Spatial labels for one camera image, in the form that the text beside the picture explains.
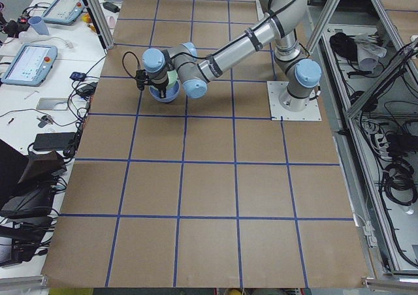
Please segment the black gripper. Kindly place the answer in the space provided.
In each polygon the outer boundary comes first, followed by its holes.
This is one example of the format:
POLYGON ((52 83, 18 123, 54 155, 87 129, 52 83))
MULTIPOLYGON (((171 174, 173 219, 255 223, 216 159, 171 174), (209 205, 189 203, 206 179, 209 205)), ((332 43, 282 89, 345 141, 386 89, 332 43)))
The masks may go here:
POLYGON ((165 99, 167 97, 167 76, 161 78, 148 78, 148 85, 159 90, 159 98, 165 99))

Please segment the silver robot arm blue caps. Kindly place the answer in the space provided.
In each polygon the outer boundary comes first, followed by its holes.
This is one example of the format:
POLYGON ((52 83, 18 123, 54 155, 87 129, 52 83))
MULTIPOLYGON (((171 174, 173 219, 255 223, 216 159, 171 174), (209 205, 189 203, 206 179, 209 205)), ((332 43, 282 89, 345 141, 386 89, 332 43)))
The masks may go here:
POLYGON ((301 112, 311 100, 311 92, 321 78, 321 68, 302 54, 296 27, 305 15, 307 0, 259 0, 263 18, 245 29, 234 40, 212 54, 198 57, 193 43, 158 50, 147 49, 142 55, 144 68, 137 70, 137 88, 150 88, 160 102, 171 102, 184 89, 192 99, 204 96, 208 84, 261 51, 276 43, 274 60, 289 80, 280 95, 280 104, 288 111, 301 112))

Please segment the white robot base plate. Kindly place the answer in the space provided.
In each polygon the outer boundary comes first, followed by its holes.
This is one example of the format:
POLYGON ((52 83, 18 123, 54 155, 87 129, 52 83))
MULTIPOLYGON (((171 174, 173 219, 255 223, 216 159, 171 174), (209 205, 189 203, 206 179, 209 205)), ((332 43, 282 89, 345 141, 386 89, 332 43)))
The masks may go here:
POLYGON ((309 97, 296 99, 287 89, 287 81, 268 81, 270 118, 274 121, 321 121, 321 112, 315 91, 309 97))

